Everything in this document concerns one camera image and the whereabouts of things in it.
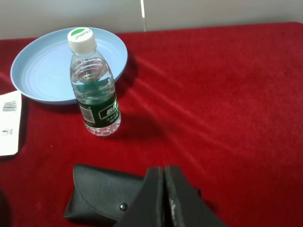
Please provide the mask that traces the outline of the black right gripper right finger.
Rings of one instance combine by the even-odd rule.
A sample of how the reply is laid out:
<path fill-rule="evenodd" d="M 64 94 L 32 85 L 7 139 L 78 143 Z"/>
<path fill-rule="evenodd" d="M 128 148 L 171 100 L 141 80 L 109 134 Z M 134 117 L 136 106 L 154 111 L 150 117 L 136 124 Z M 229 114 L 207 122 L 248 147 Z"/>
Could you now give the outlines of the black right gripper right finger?
<path fill-rule="evenodd" d="M 174 227 L 225 227 L 187 181 L 178 166 L 165 167 L 170 220 Z"/>

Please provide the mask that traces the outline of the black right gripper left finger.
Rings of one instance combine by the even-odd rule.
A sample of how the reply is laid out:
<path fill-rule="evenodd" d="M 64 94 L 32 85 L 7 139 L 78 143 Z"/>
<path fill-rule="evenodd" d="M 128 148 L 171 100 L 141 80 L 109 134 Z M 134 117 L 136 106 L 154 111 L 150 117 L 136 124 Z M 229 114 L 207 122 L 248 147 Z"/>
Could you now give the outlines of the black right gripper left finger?
<path fill-rule="evenodd" d="M 161 167 L 148 168 L 143 185 L 116 227 L 162 227 L 164 173 Z"/>

